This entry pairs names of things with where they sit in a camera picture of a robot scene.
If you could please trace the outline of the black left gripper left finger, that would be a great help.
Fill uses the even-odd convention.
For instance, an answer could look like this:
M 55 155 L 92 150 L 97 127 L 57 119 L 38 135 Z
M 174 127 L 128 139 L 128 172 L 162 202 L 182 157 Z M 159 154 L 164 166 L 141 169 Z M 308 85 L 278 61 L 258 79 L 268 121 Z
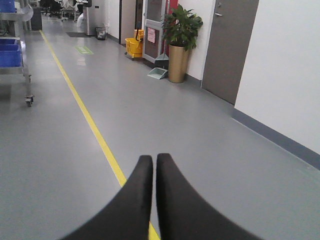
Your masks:
M 153 160 L 141 155 L 124 186 L 93 218 L 64 240 L 147 240 L 153 195 Z

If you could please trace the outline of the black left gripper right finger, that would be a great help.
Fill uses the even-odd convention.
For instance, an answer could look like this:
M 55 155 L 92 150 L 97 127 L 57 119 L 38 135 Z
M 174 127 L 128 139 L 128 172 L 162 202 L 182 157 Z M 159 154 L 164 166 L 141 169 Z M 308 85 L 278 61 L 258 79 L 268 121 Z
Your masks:
M 156 206 L 163 240 L 259 239 L 201 197 L 169 153 L 157 155 Z

